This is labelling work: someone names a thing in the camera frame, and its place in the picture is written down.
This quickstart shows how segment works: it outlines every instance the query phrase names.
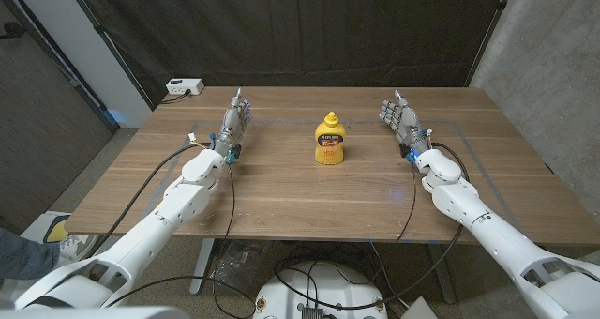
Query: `dark backdrop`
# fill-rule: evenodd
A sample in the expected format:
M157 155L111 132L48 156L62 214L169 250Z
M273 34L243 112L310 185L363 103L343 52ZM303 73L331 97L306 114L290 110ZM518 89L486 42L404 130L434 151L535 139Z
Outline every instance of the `dark backdrop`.
M84 0L156 104L206 85L462 86L499 0Z

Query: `person's leg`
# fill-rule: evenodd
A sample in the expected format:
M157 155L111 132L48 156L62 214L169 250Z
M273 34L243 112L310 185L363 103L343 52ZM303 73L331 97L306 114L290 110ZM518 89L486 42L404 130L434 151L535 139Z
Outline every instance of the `person's leg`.
M0 279L44 277L58 263L60 243L39 244L0 228Z

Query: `concrete wall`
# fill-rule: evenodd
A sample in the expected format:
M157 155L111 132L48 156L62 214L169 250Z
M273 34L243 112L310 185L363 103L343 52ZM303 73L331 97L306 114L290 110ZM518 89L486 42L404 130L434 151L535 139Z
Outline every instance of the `concrete wall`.
M508 0L471 86L600 224L600 0Z
M152 111L76 0L24 0L121 127L140 127Z

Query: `white power strip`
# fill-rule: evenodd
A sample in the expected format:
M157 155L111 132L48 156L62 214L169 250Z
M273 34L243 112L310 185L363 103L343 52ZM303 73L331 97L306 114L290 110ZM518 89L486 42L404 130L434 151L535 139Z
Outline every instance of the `white power strip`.
M202 79L171 79L167 83L167 90L171 95L186 94L189 89L191 95L199 95L204 89Z

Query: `shoe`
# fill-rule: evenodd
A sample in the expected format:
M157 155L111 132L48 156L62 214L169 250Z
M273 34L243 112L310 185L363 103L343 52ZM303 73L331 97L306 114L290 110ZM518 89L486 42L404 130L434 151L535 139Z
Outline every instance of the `shoe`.
M96 240L98 240L97 235L69 235L67 239L60 242L60 254L56 268L82 260L85 254L92 249Z

